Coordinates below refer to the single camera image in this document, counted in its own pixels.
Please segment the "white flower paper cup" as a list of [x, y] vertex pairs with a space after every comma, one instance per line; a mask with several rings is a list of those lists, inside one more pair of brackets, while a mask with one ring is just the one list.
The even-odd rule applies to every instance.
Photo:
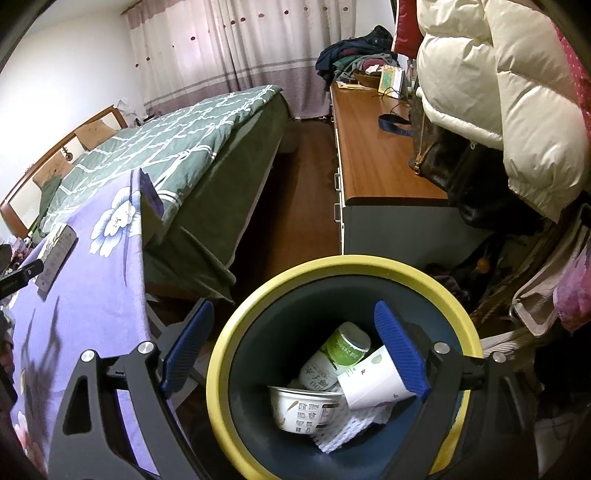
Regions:
[[385, 346], [339, 374], [338, 382], [352, 411], [394, 404], [416, 395], [405, 386]]

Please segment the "white mesh foam sleeve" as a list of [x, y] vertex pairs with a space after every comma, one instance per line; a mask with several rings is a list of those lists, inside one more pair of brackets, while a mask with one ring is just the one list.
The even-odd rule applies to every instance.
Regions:
[[390, 419], [393, 408], [393, 404], [385, 404], [352, 411], [347, 403], [343, 403], [335, 411], [332, 421], [312, 434], [311, 439], [322, 453], [330, 454], [355, 439], [373, 424], [385, 425]]

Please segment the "white plastic bowl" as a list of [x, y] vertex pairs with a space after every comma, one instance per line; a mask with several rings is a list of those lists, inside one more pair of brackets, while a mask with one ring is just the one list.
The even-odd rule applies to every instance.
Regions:
[[273, 421], [288, 433], [311, 435], [335, 417], [344, 396], [338, 392], [269, 386]]

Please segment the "yellow rimmed trash bin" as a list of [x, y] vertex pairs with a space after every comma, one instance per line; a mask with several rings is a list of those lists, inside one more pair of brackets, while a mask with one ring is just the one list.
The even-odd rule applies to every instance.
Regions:
[[463, 306], [422, 271], [339, 255], [277, 275], [240, 304], [214, 345], [214, 436], [247, 479], [380, 479], [403, 453], [421, 399], [374, 323], [386, 303], [416, 347], [481, 357]]

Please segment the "green printed tissue box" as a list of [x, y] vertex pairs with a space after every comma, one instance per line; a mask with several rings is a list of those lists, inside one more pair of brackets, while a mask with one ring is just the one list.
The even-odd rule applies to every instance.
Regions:
[[75, 230], [66, 223], [56, 224], [45, 238], [39, 255], [43, 263], [43, 271], [35, 280], [40, 295], [46, 296], [49, 293], [76, 241]]

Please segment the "wooden headboard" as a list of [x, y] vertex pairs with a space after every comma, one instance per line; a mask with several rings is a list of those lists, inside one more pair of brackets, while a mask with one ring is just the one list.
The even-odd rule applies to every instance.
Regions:
[[85, 151], [90, 139], [104, 141], [108, 129], [128, 126], [120, 110], [108, 106], [66, 134], [30, 166], [1, 201], [1, 218], [8, 232], [24, 239], [39, 217], [43, 187], [48, 181], [63, 179]]

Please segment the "purple floral tablecloth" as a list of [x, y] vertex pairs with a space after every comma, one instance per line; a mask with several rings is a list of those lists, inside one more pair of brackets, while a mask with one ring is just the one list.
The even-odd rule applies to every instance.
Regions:
[[10, 305], [15, 319], [12, 423], [25, 452], [48, 468], [59, 406], [79, 356], [124, 355], [150, 338], [145, 313], [142, 215], [160, 217], [149, 176], [136, 169], [64, 218], [77, 236], [50, 290], [35, 284]]

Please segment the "brown pillow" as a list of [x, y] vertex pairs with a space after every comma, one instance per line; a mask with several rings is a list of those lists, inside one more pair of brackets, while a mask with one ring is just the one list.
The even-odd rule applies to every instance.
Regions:
[[92, 150], [113, 137], [117, 131], [102, 120], [95, 120], [78, 127], [74, 134], [85, 150]]
[[41, 189], [48, 181], [53, 178], [65, 177], [73, 168], [73, 164], [61, 152], [56, 152], [48, 159], [41, 168], [33, 175], [32, 181]]

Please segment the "wooden long cabinet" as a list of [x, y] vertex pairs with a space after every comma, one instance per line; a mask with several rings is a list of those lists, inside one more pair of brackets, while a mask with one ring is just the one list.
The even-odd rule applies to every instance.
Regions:
[[338, 170], [335, 221], [341, 251], [399, 260], [417, 267], [457, 264], [483, 240], [447, 194], [416, 175], [411, 138], [379, 126], [386, 113], [407, 116], [400, 101], [375, 90], [331, 88]]

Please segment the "bed with green quilt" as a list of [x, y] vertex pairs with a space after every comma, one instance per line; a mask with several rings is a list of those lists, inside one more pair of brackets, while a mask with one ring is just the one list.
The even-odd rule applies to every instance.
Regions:
[[280, 86], [263, 85], [118, 130], [47, 188], [47, 209], [29, 236], [39, 244], [108, 184], [141, 170], [163, 207], [144, 249], [146, 283], [159, 295], [229, 301], [229, 267], [290, 119]]

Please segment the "brown patterned handbag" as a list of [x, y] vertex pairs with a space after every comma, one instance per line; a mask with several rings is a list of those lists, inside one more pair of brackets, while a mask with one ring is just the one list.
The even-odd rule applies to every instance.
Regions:
[[416, 175], [448, 192], [472, 142], [434, 124], [425, 113], [418, 95], [414, 96], [411, 103], [410, 121], [414, 148], [414, 155], [409, 161], [410, 168]]

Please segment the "pink white curtain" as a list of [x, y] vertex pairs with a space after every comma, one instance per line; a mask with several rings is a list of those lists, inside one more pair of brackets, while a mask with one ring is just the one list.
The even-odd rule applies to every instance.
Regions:
[[329, 113], [315, 62], [355, 33], [354, 1], [139, 1], [123, 14], [145, 109], [280, 86], [294, 117]]

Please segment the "cream puffer jacket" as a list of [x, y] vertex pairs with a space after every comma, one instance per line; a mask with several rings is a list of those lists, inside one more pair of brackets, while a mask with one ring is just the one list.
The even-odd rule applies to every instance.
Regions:
[[417, 18], [429, 120], [502, 151], [509, 188], [558, 221], [590, 170], [565, 38], [529, 1], [420, 1]]

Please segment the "pile of clothes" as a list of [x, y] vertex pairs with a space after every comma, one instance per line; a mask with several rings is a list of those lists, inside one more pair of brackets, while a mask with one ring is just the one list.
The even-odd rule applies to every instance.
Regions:
[[315, 62], [315, 70], [325, 82], [325, 91], [332, 83], [355, 80], [356, 71], [366, 71], [370, 61], [379, 65], [399, 66], [398, 55], [391, 50], [394, 38], [382, 25], [377, 25], [369, 34], [349, 38], [322, 50]]

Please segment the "red dotted puffer jacket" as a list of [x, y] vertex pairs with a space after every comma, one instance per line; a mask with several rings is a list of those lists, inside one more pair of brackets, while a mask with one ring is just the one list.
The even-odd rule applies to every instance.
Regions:
[[[392, 6], [394, 24], [396, 24], [392, 50], [394, 53], [415, 60], [424, 38], [417, 20], [417, 2], [413, 0], [392, 1]], [[556, 24], [554, 24], [554, 28], [566, 55], [575, 85], [577, 103], [583, 115], [587, 136], [590, 136], [590, 75], [585, 70], [566, 36]]]

